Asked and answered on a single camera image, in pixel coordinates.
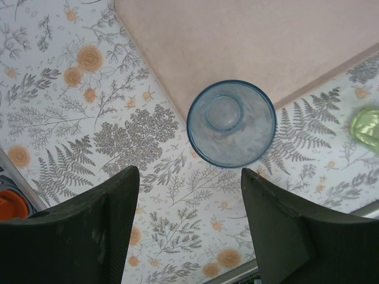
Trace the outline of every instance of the fern leaf print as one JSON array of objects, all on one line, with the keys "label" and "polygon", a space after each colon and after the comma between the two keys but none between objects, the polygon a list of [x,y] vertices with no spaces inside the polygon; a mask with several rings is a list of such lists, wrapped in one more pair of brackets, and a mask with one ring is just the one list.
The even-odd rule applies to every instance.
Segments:
[{"label": "fern leaf print", "polygon": [[261,163],[272,174],[275,165],[279,170],[290,174],[284,160],[292,162],[312,161],[311,157],[300,152],[301,149],[331,148],[330,143],[323,136],[336,136],[329,128],[330,123],[339,124],[332,111],[339,110],[336,105],[339,100],[339,88],[333,88],[328,93],[319,96],[311,95],[311,102],[302,98],[300,102],[292,104],[293,115],[283,108],[280,113],[278,132],[271,147],[261,158]]},{"label": "fern leaf print", "polygon": [[68,141],[68,145],[55,146],[55,153],[46,149],[47,160],[38,158],[40,176],[39,179],[32,179],[32,181],[36,185],[37,195],[48,206],[63,201],[61,196],[64,199],[76,196],[73,188],[77,186],[83,186],[84,191],[94,185],[88,179],[88,176],[95,176],[95,173],[88,168],[95,166],[95,163],[87,156],[92,154],[89,150],[92,146],[88,135],[81,140]]}]

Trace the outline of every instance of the bowl rim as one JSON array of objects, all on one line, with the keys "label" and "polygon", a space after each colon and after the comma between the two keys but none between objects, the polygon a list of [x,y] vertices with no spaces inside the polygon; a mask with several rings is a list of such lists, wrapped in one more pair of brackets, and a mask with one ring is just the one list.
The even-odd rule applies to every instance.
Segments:
[{"label": "bowl rim", "polygon": [[[274,123],[274,131],[272,133],[272,136],[271,138],[269,139],[269,143],[267,143],[267,146],[266,148],[264,149],[264,151],[262,152],[261,155],[259,155],[257,158],[251,160],[250,162],[246,163],[246,164],[241,164],[241,165],[235,165],[235,166],[231,166],[231,165],[228,165],[228,164],[222,164],[222,163],[217,163],[216,161],[214,160],[211,160],[209,159],[206,155],[204,155],[202,153],[202,151],[196,146],[196,144],[194,143],[194,139],[192,137],[192,133],[190,132],[190,126],[191,126],[191,121],[190,121],[190,116],[191,116],[191,112],[193,110],[193,107],[195,106],[195,104],[197,103],[197,101],[201,98],[201,96],[203,96],[207,91],[209,91],[211,88],[213,87],[216,87],[216,86],[219,86],[219,85],[223,85],[223,84],[240,84],[240,85],[244,85],[244,86],[247,86],[253,90],[255,90],[258,94],[260,94],[260,96],[264,99],[264,101],[267,103],[267,105],[269,106],[269,109],[271,111],[271,114],[272,114],[272,117],[273,117],[273,123]],[[271,100],[268,98],[267,94],[262,90],[260,89],[259,87],[249,83],[249,82],[246,82],[246,81],[243,81],[243,80],[236,80],[236,79],[230,79],[230,80],[223,80],[223,81],[218,81],[208,87],[206,87],[204,90],[202,90],[198,95],[197,97],[194,99],[194,101],[192,102],[191,104],[191,107],[189,108],[189,111],[188,111],[188,115],[187,115],[187,119],[186,119],[186,128],[187,128],[187,137],[188,137],[188,141],[189,143],[191,144],[192,148],[194,149],[194,151],[203,159],[205,160],[207,163],[209,164],[212,164],[214,166],[217,166],[217,167],[224,167],[224,168],[228,168],[228,169],[236,169],[236,168],[239,168],[239,167],[245,167],[249,164],[252,164],[256,161],[258,161],[266,152],[267,150],[270,148],[271,144],[272,144],[272,141],[274,140],[274,137],[275,137],[275,134],[277,132],[277,114],[276,114],[276,111],[275,111],[275,108],[274,108],[274,105],[272,104]]]}]

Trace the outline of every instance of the botanical pattern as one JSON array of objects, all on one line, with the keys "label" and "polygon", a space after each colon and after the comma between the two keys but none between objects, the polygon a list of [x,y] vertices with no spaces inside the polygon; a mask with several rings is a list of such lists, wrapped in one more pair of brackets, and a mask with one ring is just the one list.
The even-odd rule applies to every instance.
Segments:
[{"label": "botanical pattern", "polygon": [[[111,0],[0,0],[0,17],[0,148],[39,198],[53,206],[139,167],[123,283],[204,283],[255,258],[240,170],[192,149]],[[342,212],[378,199],[379,157],[349,134],[378,86],[376,54],[278,110],[250,168]]]},{"label": "botanical pattern", "polygon": [[40,177],[32,179],[36,184],[35,191],[43,201],[50,205],[51,199],[59,203],[59,195],[74,197],[80,186],[93,186],[86,176],[95,176],[88,166],[96,164],[87,155],[93,154],[89,149],[88,135],[75,142],[68,141],[68,146],[61,144],[55,146],[56,154],[48,149],[47,161],[39,157]]},{"label": "botanical pattern", "polygon": [[340,124],[338,119],[330,112],[339,110],[335,103],[340,102],[339,88],[334,88],[327,94],[322,92],[320,96],[310,95],[313,105],[301,98],[303,106],[294,102],[292,107],[294,115],[292,119],[288,115],[286,108],[281,110],[281,125],[272,142],[272,146],[261,158],[261,162],[272,174],[272,165],[275,164],[286,174],[290,174],[286,169],[284,160],[292,162],[312,161],[300,153],[299,149],[316,149],[320,147],[331,148],[330,143],[324,140],[324,135],[336,136],[336,133],[325,123]]},{"label": "botanical pattern", "polygon": [[379,72],[379,54],[370,57],[368,60],[358,64],[348,71],[349,80],[353,83],[366,84],[374,79]]}]

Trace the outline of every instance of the pink placemat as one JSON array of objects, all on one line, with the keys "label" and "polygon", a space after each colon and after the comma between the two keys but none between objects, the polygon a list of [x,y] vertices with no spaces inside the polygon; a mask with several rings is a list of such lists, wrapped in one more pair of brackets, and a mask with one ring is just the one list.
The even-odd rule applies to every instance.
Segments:
[{"label": "pink placemat", "polygon": [[379,50],[377,0],[115,0],[115,10],[184,120],[220,80],[248,81],[280,108]]}]

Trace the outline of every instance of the table mat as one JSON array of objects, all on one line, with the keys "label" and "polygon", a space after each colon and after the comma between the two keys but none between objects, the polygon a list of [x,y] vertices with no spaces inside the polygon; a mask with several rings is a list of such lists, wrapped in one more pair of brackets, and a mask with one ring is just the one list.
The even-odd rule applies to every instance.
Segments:
[{"label": "table mat", "polygon": [[[204,283],[252,260],[240,170],[210,166],[196,155],[185,125],[117,22],[113,0],[86,2],[93,1],[0,1],[0,46],[7,47],[0,53],[0,148],[46,206],[130,164],[139,167],[122,283]],[[80,65],[84,51],[90,60]],[[278,140],[249,167],[342,212],[379,199],[378,157],[348,132],[354,113],[379,104],[378,85],[376,54],[278,110]],[[310,113],[324,116],[310,120]],[[301,131],[302,116],[315,123],[311,136]],[[285,135],[289,125],[293,136]],[[307,143],[298,144],[299,137]],[[180,233],[187,224],[193,230]]]},{"label": "table mat", "polygon": [[376,0],[115,0],[115,9],[184,120],[220,80],[257,85],[277,109],[379,50]]}]

